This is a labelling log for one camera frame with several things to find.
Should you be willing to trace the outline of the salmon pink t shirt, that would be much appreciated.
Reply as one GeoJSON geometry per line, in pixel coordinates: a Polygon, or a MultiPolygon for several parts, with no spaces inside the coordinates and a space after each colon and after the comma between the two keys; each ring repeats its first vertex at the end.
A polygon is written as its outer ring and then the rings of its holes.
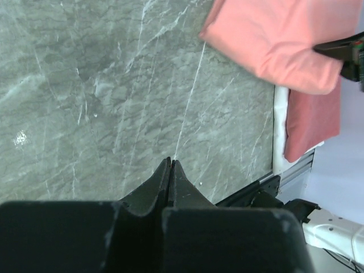
{"type": "Polygon", "coordinates": [[[362,1],[215,1],[200,38],[255,76],[308,94],[328,94],[342,62],[313,46],[355,33],[362,1]]]}

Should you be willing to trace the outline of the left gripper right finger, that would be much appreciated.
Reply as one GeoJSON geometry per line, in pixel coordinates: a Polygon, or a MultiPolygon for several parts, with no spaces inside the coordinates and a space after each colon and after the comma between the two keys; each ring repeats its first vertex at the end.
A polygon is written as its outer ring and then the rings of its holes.
{"type": "Polygon", "coordinates": [[[162,212],[163,272],[313,272],[300,222],[278,208],[211,204],[171,169],[170,206],[162,212]]]}

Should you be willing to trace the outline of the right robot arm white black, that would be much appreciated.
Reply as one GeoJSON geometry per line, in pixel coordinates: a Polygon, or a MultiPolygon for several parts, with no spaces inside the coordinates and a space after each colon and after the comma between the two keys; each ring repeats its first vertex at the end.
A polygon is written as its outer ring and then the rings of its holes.
{"type": "MultiPolygon", "coordinates": [[[[343,61],[341,76],[360,83],[360,91],[363,91],[363,32],[316,44],[313,50],[343,61]]],[[[291,200],[284,208],[301,223],[306,243],[363,263],[363,225],[335,216],[319,205],[302,199],[291,200]]]]}

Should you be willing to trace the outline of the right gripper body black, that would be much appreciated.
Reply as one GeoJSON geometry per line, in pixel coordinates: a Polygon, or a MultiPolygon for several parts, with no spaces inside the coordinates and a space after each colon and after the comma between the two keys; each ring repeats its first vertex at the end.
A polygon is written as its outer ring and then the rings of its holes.
{"type": "Polygon", "coordinates": [[[358,82],[363,91],[363,40],[356,40],[344,48],[341,76],[347,80],[358,82]]]}

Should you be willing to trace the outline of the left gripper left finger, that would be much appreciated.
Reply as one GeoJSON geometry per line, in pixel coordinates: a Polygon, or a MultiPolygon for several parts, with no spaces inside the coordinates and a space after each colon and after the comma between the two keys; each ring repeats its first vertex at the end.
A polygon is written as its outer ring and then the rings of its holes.
{"type": "Polygon", "coordinates": [[[117,201],[1,205],[2,272],[157,272],[171,160],[117,201]]]}

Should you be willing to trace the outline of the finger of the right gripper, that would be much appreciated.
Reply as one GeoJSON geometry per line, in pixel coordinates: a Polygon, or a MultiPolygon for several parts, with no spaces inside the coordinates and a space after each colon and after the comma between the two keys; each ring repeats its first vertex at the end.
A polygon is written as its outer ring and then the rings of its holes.
{"type": "Polygon", "coordinates": [[[358,61],[363,52],[363,32],[351,37],[316,44],[313,50],[319,54],[342,61],[358,61]]]}

